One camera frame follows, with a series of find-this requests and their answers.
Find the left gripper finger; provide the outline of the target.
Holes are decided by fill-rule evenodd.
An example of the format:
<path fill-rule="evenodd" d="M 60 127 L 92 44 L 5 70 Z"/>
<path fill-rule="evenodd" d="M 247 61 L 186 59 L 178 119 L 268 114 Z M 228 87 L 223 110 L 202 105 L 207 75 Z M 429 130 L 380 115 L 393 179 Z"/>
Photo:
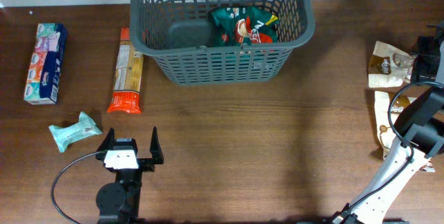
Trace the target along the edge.
<path fill-rule="evenodd" d="M 97 151 L 110 150 L 113 141 L 114 141 L 114 128 L 110 128 L 107 133 L 107 136 L 105 137 L 103 142 L 100 144 L 100 146 L 97 148 Z"/>
<path fill-rule="evenodd" d="M 163 152 L 159 143 L 158 139 L 158 133 L 157 128 L 153 127 L 153 132 L 151 136 L 151 143 L 150 143 L 150 153 L 152 155 L 152 158 L 163 158 Z"/>

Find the beige Pantree snack bag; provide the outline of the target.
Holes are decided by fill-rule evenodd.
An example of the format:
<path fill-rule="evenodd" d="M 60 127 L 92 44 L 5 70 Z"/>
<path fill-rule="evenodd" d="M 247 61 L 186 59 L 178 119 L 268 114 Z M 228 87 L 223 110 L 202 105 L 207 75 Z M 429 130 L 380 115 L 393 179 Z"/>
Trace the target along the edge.
<path fill-rule="evenodd" d="M 391 144 L 396 137 L 389 124 L 388 112 L 390 112 L 392 122 L 395 123 L 402 111 L 416 100 L 416 97 L 399 96 L 391 110 L 388 111 L 389 104 L 394 96 L 395 94 L 393 93 L 375 91 L 374 110 L 377 124 L 377 137 L 383 149 L 383 159 L 388 155 Z"/>

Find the green Nescafe bag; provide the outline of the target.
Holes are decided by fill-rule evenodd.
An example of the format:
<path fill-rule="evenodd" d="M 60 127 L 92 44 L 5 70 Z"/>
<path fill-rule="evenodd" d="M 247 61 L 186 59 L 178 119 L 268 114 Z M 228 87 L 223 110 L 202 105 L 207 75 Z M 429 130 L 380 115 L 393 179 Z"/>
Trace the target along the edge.
<path fill-rule="evenodd" d="M 277 16 L 254 6 L 217 8 L 211 12 L 216 28 L 214 46 L 278 42 Z"/>

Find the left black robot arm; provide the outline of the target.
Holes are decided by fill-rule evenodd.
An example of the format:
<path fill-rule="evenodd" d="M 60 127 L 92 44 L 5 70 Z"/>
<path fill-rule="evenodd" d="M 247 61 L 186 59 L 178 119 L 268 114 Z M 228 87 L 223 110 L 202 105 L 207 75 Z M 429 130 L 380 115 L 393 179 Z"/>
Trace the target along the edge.
<path fill-rule="evenodd" d="M 164 163 L 164 156 L 153 129 L 149 158 L 138 158 L 138 147 L 133 138 L 114 137 L 110 129 L 97 148 L 96 159 L 115 174 L 115 181 L 102 186 L 96 195 L 99 223 L 135 224 L 144 223 L 139 217 L 139 202 L 144 173 L 154 172 L 157 165 Z"/>

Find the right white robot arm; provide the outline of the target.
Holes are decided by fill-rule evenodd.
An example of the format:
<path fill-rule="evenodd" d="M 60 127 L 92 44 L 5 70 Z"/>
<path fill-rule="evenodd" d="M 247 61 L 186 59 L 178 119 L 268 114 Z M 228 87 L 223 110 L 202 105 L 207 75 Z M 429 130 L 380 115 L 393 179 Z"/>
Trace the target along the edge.
<path fill-rule="evenodd" d="M 413 66 L 412 81 L 394 95 L 388 109 L 410 87 L 427 85 L 429 89 L 396 121 L 388 116 L 395 138 L 382 166 L 357 199 L 324 223 L 383 223 L 391 204 L 412 176 L 443 153 L 443 122 L 434 117 L 443 111 L 443 22 L 432 28 L 436 30 L 434 37 L 418 38 L 420 60 Z"/>

